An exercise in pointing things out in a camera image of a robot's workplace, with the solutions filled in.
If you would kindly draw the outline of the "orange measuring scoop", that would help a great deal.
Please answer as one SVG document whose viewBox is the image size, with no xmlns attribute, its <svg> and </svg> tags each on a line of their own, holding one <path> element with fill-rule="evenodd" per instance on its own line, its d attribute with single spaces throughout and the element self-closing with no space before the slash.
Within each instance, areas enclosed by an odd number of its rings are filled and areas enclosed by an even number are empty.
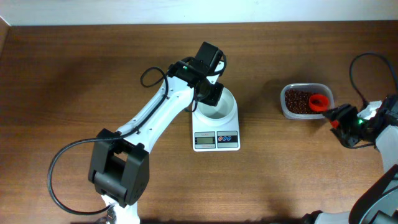
<svg viewBox="0 0 398 224">
<path fill-rule="evenodd" d="M 323 113 L 328 110 L 330 105 L 329 98 L 321 94 L 312 94 L 308 100 L 309 108 L 317 113 Z"/>
</svg>

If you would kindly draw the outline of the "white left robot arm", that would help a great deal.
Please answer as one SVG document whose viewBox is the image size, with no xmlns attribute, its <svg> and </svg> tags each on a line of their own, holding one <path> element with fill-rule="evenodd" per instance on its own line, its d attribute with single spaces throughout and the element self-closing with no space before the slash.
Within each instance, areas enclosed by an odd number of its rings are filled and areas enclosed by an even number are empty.
<svg viewBox="0 0 398 224">
<path fill-rule="evenodd" d="M 154 97 L 117 131 L 101 130 L 94 143 L 88 180 L 106 204 L 98 223 L 140 223 L 137 201 L 149 183 L 149 154 L 174 118 L 191 103 L 218 104 L 223 85 L 216 80 L 226 59 L 209 66 L 192 57 L 162 72 Z"/>
</svg>

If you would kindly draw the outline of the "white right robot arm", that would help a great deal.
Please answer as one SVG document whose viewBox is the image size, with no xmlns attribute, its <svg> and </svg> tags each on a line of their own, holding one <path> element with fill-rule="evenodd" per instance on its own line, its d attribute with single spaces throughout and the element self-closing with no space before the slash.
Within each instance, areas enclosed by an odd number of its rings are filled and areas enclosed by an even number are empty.
<svg viewBox="0 0 398 224">
<path fill-rule="evenodd" d="M 381 155 L 384 174 L 348 212 L 321 210 L 304 215 L 299 223 L 397 223 L 397 95 L 387 95 L 370 117 L 371 105 L 362 111 L 350 104 L 323 112 L 331 132 L 348 149 L 359 149 L 366 141 Z"/>
</svg>

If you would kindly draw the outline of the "white round bowl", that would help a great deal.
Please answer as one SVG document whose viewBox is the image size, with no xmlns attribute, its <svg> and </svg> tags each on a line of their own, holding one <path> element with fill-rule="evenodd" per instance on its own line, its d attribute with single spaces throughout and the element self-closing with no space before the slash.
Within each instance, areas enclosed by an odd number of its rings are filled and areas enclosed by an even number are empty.
<svg viewBox="0 0 398 224">
<path fill-rule="evenodd" d="M 224 88 L 216 106 L 199 103 L 195 114 L 206 119 L 224 119 L 233 114 L 235 102 L 233 94 L 227 88 Z"/>
</svg>

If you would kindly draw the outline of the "white digital kitchen scale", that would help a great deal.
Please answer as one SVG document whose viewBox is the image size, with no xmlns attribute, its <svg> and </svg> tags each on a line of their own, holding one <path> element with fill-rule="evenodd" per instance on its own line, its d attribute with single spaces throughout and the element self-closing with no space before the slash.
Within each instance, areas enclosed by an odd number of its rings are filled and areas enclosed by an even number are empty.
<svg viewBox="0 0 398 224">
<path fill-rule="evenodd" d="M 239 150 L 241 141 L 237 102 L 233 114 L 224 119 L 206 119 L 194 112 L 192 131 L 193 150 L 196 152 Z"/>
</svg>

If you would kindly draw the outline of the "clear plastic bean container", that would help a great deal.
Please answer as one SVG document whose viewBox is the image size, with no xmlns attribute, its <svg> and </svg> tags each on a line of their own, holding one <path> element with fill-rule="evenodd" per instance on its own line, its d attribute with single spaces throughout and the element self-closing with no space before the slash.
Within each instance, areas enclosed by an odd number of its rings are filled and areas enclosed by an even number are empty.
<svg viewBox="0 0 398 224">
<path fill-rule="evenodd" d="M 287 119 L 323 119 L 321 111 L 314 111 L 310 107 L 310 97 L 323 95 L 328 99 L 326 106 L 320 108 L 332 109 L 335 107 L 331 90 L 320 83 L 293 83 L 285 86 L 280 93 L 282 113 Z"/>
</svg>

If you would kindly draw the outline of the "red adzuki beans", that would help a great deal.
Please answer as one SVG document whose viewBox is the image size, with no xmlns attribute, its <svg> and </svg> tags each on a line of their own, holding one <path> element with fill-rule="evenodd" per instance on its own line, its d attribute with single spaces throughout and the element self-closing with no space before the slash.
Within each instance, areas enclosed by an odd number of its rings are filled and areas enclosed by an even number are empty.
<svg viewBox="0 0 398 224">
<path fill-rule="evenodd" d="M 285 104 L 291 113 L 295 114 L 320 114 L 312 111 L 308 106 L 310 96 L 314 94 L 308 91 L 287 90 L 285 92 Z"/>
</svg>

